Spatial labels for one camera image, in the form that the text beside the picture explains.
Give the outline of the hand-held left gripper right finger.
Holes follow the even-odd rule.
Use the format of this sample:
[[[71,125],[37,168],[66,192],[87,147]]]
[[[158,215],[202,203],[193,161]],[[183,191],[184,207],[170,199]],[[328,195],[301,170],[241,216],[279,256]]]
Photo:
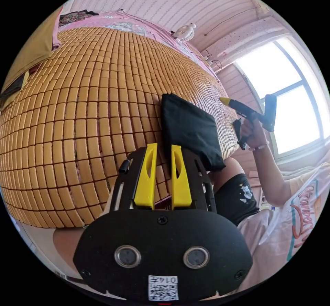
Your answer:
[[[190,207],[190,193],[187,171],[181,146],[171,146],[172,207]]]

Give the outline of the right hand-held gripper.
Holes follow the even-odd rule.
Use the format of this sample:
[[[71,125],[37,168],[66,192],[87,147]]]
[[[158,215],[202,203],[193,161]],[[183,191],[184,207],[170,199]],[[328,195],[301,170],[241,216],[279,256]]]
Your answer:
[[[220,102],[225,105],[225,106],[230,106],[231,109],[235,110],[238,115],[241,117],[250,120],[251,122],[253,121],[252,118],[256,117],[261,123],[263,127],[267,127],[267,118],[265,115],[258,113],[257,111],[251,109],[250,107],[246,106],[245,104],[234,100],[230,99],[227,97],[219,97]],[[236,119],[232,123],[234,127],[234,131],[236,133],[237,137],[237,143],[239,147],[242,150],[246,149],[247,146],[247,137],[243,137],[240,134],[240,127],[241,127],[241,119]]]

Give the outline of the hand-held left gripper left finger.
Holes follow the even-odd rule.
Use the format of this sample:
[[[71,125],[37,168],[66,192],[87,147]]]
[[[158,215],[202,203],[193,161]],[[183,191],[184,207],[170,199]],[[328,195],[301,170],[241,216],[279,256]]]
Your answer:
[[[143,155],[134,195],[136,206],[154,206],[156,186],[157,143],[148,144]]]

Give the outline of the person's right hand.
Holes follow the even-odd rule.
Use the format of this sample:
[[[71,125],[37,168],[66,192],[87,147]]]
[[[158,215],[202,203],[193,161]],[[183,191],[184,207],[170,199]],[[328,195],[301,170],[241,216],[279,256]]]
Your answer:
[[[269,144],[261,123],[257,118],[254,118],[252,122],[244,119],[240,127],[240,134],[241,137],[246,137],[246,143],[251,151],[263,149]]]

